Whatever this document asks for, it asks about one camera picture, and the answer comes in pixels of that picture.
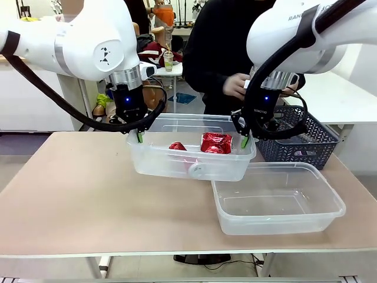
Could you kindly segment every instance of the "table leg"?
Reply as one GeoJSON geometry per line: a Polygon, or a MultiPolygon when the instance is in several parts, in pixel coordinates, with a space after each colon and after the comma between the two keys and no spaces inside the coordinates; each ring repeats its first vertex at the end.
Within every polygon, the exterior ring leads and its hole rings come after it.
{"type": "Polygon", "coordinates": [[[78,85],[79,85],[80,90],[81,90],[82,99],[84,100],[84,106],[85,106],[85,110],[87,112],[87,116],[90,119],[93,119],[92,110],[91,110],[91,107],[90,107],[89,96],[88,96],[88,91],[87,91],[87,86],[85,85],[85,81],[79,78],[78,79],[78,85]]]}
{"type": "Polygon", "coordinates": [[[173,112],[177,112],[177,76],[173,78],[173,112]]]}
{"type": "Polygon", "coordinates": [[[276,253],[270,252],[268,254],[253,254],[254,263],[262,261],[263,266],[256,265],[256,272],[258,277],[268,277],[271,272],[271,266],[275,259],[276,253]]]}
{"type": "Polygon", "coordinates": [[[108,266],[111,261],[111,256],[101,257],[100,264],[97,263],[97,260],[93,256],[87,257],[86,259],[89,265],[89,269],[95,279],[103,279],[106,277],[108,266]]]}
{"type": "Polygon", "coordinates": [[[346,140],[349,137],[349,134],[351,133],[353,127],[354,127],[354,125],[344,125],[342,129],[340,129],[338,126],[336,126],[335,129],[334,129],[333,126],[331,127],[339,135],[339,143],[334,150],[335,155],[338,156],[342,152],[342,150],[343,150],[343,148],[346,144],[346,140]]]}

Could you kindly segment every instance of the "table edge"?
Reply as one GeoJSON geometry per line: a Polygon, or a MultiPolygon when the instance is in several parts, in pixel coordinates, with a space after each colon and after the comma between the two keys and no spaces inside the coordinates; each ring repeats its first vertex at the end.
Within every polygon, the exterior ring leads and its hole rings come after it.
{"type": "Polygon", "coordinates": [[[299,253],[316,253],[323,254],[328,252],[366,252],[377,251],[375,248],[351,248],[351,249],[240,249],[240,250],[223,250],[223,251],[156,251],[156,252],[100,252],[90,254],[57,254],[57,255],[0,255],[0,258],[86,258],[101,256],[150,256],[150,255],[207,255],[207,254],[299,254],[299,253]]]}

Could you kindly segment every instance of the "tan tabletop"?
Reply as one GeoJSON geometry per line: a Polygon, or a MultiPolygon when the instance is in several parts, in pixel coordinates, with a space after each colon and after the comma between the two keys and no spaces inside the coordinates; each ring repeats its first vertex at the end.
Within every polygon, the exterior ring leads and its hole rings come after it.
{"type": "Polygon", "coordinates": [[[210,182],[139,175],[122,134],[55,133],[0,194],[0,255],[376,249],[376,200],[336,157],[322,173],[347,206],[324,232],[227,236],[210,182]]]}

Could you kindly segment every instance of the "table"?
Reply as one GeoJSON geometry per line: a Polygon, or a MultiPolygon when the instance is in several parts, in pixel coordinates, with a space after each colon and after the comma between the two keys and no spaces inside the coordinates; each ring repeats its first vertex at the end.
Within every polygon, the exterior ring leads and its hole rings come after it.
{"type": "MultiPolygon", "coordinates": [[[[356,124],[377,123],[377,97],[352,84],[333,72],[305,75],[306,84],[299,90],[309,112],[325,125],[344,125],[336,128],[341,143],[335,152],[342,150],[344,142],[356,124]]],[[[302,102],[293,97],[284,98],[290,105],[302,102]]]]}
{"type": "Polygon", "coordinates": [[[171,72],[167,72],[165,68],[157,69],[155,73],[156,77],[173,77],[173,112],[177,112],[177,77],[182,75],[183,73],[183,66],[182,63],[173,66],[173,70],[171,72]]]}
{"type": "Polygon", "coordinates": [[[228,236],[210,182],[139,175],[120,133],[54,133],[0,194],[0,257],[377,249],[377,201],[334,155],[322,174],[347,207],[324,232],[228,236]]]}

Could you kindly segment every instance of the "person's hand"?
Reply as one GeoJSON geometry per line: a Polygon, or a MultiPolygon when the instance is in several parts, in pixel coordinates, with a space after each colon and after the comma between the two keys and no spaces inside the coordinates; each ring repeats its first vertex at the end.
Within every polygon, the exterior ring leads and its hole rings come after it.
{"type": "MultiPolygon", "coordinates": [[[[297,90],[299,87],[299,81],[297,80],[295,84],[291,84],[289,86],[290,88],[285,88],[283,89],[283,92],[288,93],[288,94],[294,94],[295,92],[293,90],[297,90]]],[[[286,94],[281,94],[280,97],[288,97],[286,94]]]]}
{"type": "Polygon", "coordinates": [[[249,80],[250,76],[246,74],[235,74],[226,79],[223,92],[226,96],[234,96],[239,100],[245,99],[246,90],[243,88],[245,81],[249,80]]]}

